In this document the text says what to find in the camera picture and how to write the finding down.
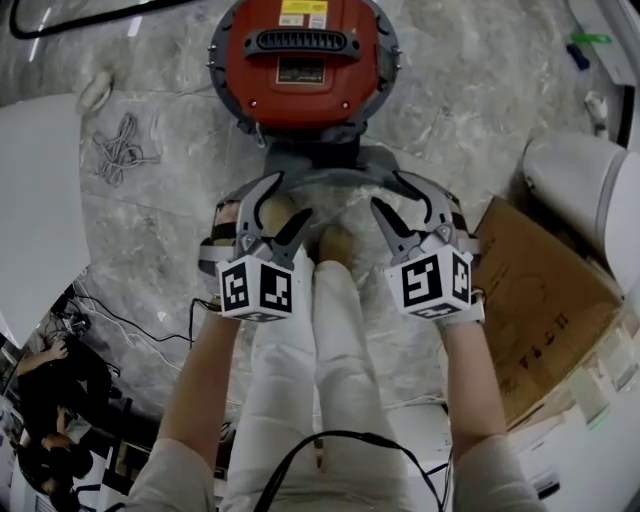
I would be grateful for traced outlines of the person's right hand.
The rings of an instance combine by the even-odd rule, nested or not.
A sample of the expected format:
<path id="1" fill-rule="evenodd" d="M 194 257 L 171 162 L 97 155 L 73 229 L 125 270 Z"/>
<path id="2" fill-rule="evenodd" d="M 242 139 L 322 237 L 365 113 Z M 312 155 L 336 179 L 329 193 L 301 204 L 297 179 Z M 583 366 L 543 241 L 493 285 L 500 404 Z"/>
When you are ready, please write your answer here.
<path id="1" fill-rule="evenodd" d="M 449 200 L 452 222 L 458 232 L 458 236 L 475 239 L 475 235 L 468 229 L 466 217 L 463 214 L 459 199 L 456 196 L 451 195 Z"/>

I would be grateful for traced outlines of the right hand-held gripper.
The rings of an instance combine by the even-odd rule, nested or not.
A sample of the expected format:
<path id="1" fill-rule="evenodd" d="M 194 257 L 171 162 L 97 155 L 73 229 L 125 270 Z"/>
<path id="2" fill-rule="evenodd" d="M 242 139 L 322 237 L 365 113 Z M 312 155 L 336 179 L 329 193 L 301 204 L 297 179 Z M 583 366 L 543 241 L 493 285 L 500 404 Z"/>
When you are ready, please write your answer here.
<path id="1" fill-rule="evenodd" d="M 393 175 L 410 199 L 425 204 L 426 229 L 452 221 L 451 197 L 444 188 L 415 173 L 394 170 Z M 430 233 L 410 230 L 377 197 L 371 199 L 371 211 L 392 253 L 385 276 L 400 313 L 431 321 L 482 318 L 471 283 L 472 266 L 480 256 L 476 237 L 459 237 L 447 224 Z"/>

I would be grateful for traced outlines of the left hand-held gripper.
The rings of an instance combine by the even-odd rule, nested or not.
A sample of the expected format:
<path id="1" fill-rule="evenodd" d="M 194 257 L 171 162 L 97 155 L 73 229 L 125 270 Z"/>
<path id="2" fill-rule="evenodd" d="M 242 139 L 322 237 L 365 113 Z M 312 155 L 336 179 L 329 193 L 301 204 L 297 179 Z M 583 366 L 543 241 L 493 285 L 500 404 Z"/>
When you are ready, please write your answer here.
<path id="1" fill-rule="evenodd" d="M 260 209 L 282 180 L 283 172 L 277 171 L 251 183 L 240 201 L 236 226 L 239 241 L 246 237 L 255 240 L 262 234 Z M 292 315 L 295 280 L 288 269 L 294 268 L 293 259 L 310 229 L 312 215 L 311 208 L 299 211 L 272 238 L 272 263 L 253 255 L 231 260 L 231 246 L 215 246 L 211 238 L 202 242 L 198 263 L 203 272 L 218 279 L 222 316 L 274 322 Z"/>

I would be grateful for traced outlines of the person's left hand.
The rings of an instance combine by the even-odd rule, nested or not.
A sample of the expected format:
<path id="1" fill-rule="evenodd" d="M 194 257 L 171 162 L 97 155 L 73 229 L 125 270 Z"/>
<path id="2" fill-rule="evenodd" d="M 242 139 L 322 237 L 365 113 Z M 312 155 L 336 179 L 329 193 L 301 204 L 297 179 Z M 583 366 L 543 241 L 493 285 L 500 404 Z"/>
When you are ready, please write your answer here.
<path id="1" fill-rule="evenodd" d="M 212 228 L 214 246 L 226 247 L 235 244 L 239 209 L 240 203 L 237 201 L 228 201 L 218 208 Z"/>

